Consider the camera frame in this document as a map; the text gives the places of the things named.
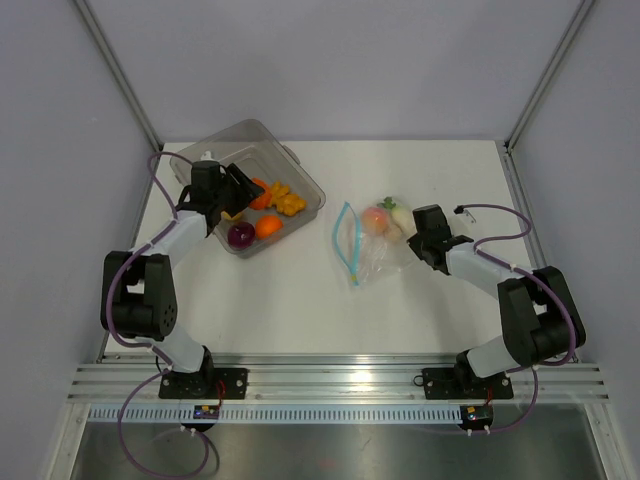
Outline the red-orange fake pepper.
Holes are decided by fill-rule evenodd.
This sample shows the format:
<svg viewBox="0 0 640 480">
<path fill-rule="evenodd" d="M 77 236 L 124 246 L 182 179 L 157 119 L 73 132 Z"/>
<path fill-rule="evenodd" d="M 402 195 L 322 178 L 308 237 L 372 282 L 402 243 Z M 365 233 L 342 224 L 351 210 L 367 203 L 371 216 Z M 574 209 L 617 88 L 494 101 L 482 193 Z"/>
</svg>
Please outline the red-orange fake pepper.
<svg viewBox="0 0 640 480">
<path fill-rule="evenodd" d="M 256 185 L 258 185 L 259 187 L 261 187 L 263 189 L 263 193 L 257 197 L 256 199 L 254 199 L 250 204 L 249 207 L 252 210 L 264 210 L 266 208 L 268 208 L 270 206 L 270 202 L 272 199 L 272 193 L 271 193 L 271 188 L 270 186 L 265 183 L 264 181 L 262 181 L 259 178 L 254 177 L 252 179 L 252 182 Z"/>
</svg>

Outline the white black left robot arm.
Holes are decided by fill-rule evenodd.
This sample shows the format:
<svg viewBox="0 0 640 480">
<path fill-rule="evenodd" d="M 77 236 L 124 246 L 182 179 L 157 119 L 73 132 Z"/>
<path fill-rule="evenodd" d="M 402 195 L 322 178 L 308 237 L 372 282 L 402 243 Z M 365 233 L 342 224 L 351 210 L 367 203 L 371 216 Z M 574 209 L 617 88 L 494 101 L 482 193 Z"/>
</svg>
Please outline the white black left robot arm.
<svg viewBox="0 0 640 480">
<path fill-rule="evenodd" d="M 101 323 L 114 341 L 128 349 L 146 349 L 166 364 L 163 376 L 195 398 L 215 388 L 216 374 L 209 349 L 177 325 L 178 303 L 173 268 L 209 237 L 222 214 L 243 212 L 266 189 L 231 163 L 192 162 L 191 181 L 174 202 L 169 221 L 141 247 L 112 251 L 105 257 Z"/>
</svg>

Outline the clear grey plastic container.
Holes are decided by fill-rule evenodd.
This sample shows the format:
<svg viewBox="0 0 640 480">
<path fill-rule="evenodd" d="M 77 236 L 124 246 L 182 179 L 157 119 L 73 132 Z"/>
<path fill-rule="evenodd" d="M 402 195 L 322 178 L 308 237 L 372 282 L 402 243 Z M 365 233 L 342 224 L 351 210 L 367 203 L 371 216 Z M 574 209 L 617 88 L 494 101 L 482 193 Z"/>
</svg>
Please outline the clear grey plastic container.
<svg viewBox="0 0 640 480">
<path fill-rule="evenodd" d="M 315 219 L 326 196 L 258 120 L 243 120 L 170 160 L 178 207 L 202 213 L 227 252 L 249 258 Z"/>
</svg>

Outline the orange fake orange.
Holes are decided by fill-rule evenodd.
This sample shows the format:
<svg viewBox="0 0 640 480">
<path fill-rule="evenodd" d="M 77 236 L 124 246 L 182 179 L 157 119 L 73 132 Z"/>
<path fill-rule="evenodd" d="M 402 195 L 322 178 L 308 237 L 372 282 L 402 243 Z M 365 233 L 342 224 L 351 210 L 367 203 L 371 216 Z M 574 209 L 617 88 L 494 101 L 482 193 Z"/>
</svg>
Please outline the orange fake orange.
<svg viewBox="0 0 640 480">
<path fill-rule="evenodd" d="M 256 237 L 260 240 L 273 235 L 284 226 L 283 221 L 277 215 L 265 215 L 255 223 Z"/>
</svg>

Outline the clear zip top bag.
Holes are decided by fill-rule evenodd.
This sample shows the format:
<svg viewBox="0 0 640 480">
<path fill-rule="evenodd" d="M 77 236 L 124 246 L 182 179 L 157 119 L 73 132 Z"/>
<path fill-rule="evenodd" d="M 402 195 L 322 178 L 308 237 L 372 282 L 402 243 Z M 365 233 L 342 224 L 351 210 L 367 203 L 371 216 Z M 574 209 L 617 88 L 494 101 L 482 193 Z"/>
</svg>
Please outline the clear zip top bag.
<svg viewBox="0 0 640 480">
<path fill-rule="evenodd" d="M 410 210 L 403 199 L 391 197 L 397 206 Z M 403 232 L 402 239 L 392 243 L 385 239 L 384 234 L 375 236 L 363 230 L 360 220 L 362 212 L 369 207 L 379 207 L 378 204 L 384 198 L 379 198 L 361 209 L 356 209 L 346 202 L 334 223 L 331 235 L 333 249 L 347 273 L 349 283 L 354 286 L 351 282 L 352 276 L 359 280 L 360 285 L 354 287 L 362 287 L 383 277 L 400 273 L 416 262 L 416 257 L 407 244 L 410 237 Z M 386 211 L 389 215 L 389 227 L 398 227 L 391 218 L 391 211 Z"/>
</svg>

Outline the pink fake peach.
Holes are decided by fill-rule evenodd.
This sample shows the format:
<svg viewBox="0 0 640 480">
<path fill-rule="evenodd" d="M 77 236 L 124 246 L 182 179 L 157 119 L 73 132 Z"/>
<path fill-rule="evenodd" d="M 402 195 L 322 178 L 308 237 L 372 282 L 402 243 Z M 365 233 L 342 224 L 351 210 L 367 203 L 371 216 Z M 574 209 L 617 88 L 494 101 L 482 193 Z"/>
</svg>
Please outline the pink fake peach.
<svg viewBox="0 0 640 480">
<path fill-rule="evenodd" d="M 384 208 L 369 207 L 360 216 L 363 230 L 370 235 L 383 235 L 389 227 L 389 215 Z"/>
</svg>

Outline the yellow-orange fake pretzel cluster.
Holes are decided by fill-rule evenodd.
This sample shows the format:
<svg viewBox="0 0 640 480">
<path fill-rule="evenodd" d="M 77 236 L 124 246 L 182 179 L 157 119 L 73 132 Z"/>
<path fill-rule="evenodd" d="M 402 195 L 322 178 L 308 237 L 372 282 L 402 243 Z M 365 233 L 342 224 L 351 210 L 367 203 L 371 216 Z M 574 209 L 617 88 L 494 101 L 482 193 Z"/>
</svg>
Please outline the yellow-orange fake pretzel cluster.
<svg viewBox="0 0 640 480">
<path fill-rule="evenodd" d="M 271 198 L 267 207 L 274 208 L 278 213 L 287 217 L 296 215 L 307 206 L 306 201 L 293 193 L 289 185 L 275 182 L 271 185 L 270 192 Z"/>
</svg>

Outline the yellow fake pear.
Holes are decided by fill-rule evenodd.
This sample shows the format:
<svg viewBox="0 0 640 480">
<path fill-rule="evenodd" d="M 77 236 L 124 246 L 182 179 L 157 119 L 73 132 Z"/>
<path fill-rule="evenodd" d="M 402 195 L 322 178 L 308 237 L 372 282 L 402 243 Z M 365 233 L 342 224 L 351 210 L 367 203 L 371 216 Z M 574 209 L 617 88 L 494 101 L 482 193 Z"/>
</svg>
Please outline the yellow fake pear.
<svg viewBox="0 0 640 480">
<path fill-rule="evenodd" d="M 221 216 L 222 216 L 223 219 L 225 219 L 227 221 L 238 221 L 240 218 L 242 218 L 243 212 L 239 212 L 239 213 L 237 213 L 235 215 L 230 215 L 229 213 L 223 211 L 221 213 Z"/>
</svg>

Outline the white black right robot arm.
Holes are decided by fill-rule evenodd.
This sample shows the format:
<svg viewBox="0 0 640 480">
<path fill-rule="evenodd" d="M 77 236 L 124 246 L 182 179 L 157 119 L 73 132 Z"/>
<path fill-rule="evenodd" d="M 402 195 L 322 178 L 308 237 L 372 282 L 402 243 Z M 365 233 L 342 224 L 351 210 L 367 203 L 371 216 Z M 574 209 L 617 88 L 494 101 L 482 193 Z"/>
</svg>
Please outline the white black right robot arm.
<svg viewBox="0 0 640 480">
<path fill-rule="evenodd" d="M 501 334 L 456 357 L 454 384 L 466 396 L 478 395 L 500 374 L 564 365 L 586 343 L 585 327 L 559 269 L 526 269 L 485 249 L 491 242 L 526 237 L 532 222 L 508 207 L 482 207 L 518 217 L 524 230 L 474 240 L 453 234 L 441 207 L 429 205 L 412 212 L 416 233 L 408 240 L 432 270 L 464 280 L 498 302 Z"/>
</svg>

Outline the purple fake fruit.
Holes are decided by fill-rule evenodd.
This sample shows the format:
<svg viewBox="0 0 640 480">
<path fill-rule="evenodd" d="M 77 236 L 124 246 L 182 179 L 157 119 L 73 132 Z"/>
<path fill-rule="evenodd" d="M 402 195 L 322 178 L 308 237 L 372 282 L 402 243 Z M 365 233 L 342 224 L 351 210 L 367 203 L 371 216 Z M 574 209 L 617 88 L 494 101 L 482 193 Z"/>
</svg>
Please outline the purple fake fruit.
<svg viewBox="0 0 640 480">
<path fill-rule="evenodd" d="M 256 238 L 255 228 L 251 223 L 238 222 L 233 224 L 227 233 L 227 242 L 230 247 L 244 250 L 250 247 Z"/>
</svg>

